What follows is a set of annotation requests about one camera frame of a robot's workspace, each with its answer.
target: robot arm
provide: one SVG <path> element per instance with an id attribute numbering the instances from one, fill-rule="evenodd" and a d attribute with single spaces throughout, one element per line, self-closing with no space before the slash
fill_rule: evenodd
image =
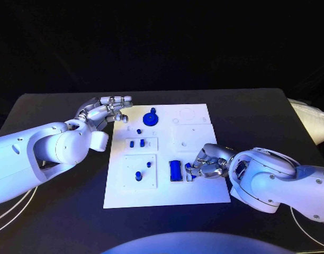
<path id="1" fill-rule="evenodd" d="M 44 124 L 0 137 L 0 203 L 69 170 L 88 149 L 104 151 L 107 122 L 127 122 L 120 109 L 131 107 L 131 97 L 91 99 L 75 119 Z"/>
<path id="2" fill-rule="evenodd" d="M 324 223 L 324 167 L 300 166 L 292 158 L 261 148 L 235 154 L 229 148 L 205 144 L 185 170 L 206 178 L 228 176 L 231 195 L 258 211 L 274 213 L 284 203 Z"/>

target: table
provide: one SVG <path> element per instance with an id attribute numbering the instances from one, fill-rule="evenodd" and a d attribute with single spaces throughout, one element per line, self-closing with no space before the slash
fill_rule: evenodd
<path id="1" fill-rule="evenodd" d="M 302 164 L 324 159 L 279 89 L 186 90 L 160 92 L 24 94 L 10 111 L 0 136 L 72 119 L 79 105 L 98 96 L 130 95 L 134 105 L 206 103 L 216 142 L 237 151 L 271 149 Z M 112 124 L 104 132 L 111 139 Z M 231 203 L 102 209 L 109 143 L 68 172 L 37 187 L 33 200 L 0 232 L 0 252 L 99 253 L 148 235 L 208 231 L 241 235 L 292 251 L 322 250 L 299 230 L 280 205 L 274 214 Z M 0 214 L 18 197 L 0 204 Z M 294 213 L 303 229 L 324 243 L 324 224 Z M 11 219 L 13 213 L 0 221 Z"/>

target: white board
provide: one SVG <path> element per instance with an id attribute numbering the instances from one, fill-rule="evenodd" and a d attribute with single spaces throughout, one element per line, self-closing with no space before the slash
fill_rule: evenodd
<path id="1" fill-rule="evenodd" d="M 157 124 L 146 126 L 141 119 L 151 107 Z M 114 122 L 102 208 L 228 203 L 225 179 L 196 177 L 187 182 L 183 168 L 193 162 L 203 144 L 216 143 L 206 105 L 133 106 L 124 108 L 122 113 L 128 123 Z M 144 147 L 140 147 L 140 139 L 144 139 Z M 150 169 L 144 168 L 147 159 L 154 159 L 150 166 L 154 168 L 143 173 L 141 170 Z M 182 164 L 182 182 L 170 182 L 172 160 Z M 135 181 L 135 171 L 141 172 L 141 181 Z"/>

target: cable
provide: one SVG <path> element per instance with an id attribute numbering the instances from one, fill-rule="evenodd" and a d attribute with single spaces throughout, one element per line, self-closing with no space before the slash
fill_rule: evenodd
<path id="1" fill-rule="evenodd" d="M 0 219 L 5 216 L 5 214 L 16 208 L 16 206 L 20 204 L 23 199 L 26 198 L 27 194 L 30 193 L 31 190 L 29 190 L 24 194 L 24 196 L 20 198 L 20 201 L 14 204 L 14 206 L 0 215 Z"/>
<path id="2" fill-rule="evenodd" d="M 299 223 L 297 223 L 297 220 L 296 220 L 294 216 L 293 216 L 293 221 L 294 221 L 294 223 L 297 224 L 297 227 L 300 228 L 300 230 L 303 231 L 303 233 L 306 234 L 306 236 L 307 236 L 319 245 L 324 246 L 324 244 L 322 244 L 319 241 L 316 241 L 316 239 L 313 239 L 313 238 L 310 237 L 310 235 L 305 232 L 305 230 L 302 229 L 302 227 L 300 227 L 300 225 L 299 225 Z"/>
<path id="3" fill-rule="evenodd" d="M 18 211 L 17 215 L 14 216 L 14 218 L 13 218 L 13 219 L 7 222 L 7 224 L 0 228 L 0 230 L 10 224 L 10 222 L 16 219 L 16 217 L 17 217 L 17 216 L 20 215 L 20 213 L 23 212 L 26 206 L 27 206 L 29 203 L 30 203 L 30 200 L 31 200 L 31 198 L 33 198 L 33 195 L 34 195 L 36 190 L 37 190 L 37 186 L 36 186 L 36 188 L 34 188 L 34 191 L 33 191 L 33 193 L 31 193 L 30 199 L 29 199 L 29 201 L 27 201 L 24 207 L 23 207 L 21 210 Z"/>

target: white fabric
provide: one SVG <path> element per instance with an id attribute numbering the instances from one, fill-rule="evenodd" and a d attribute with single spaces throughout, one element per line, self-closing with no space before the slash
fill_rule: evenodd
<path id="1" fill-rule="evenodd" d="M 309 136 L 315 142 L 319 144 L 324 142 L 324 112 L 307 106 L 303 102 L 299 102 L 293 99 L 287 99 L 293 110 L 297 114 L 297 117 L 305 125 L 305 129 L 309 133 Z"/>

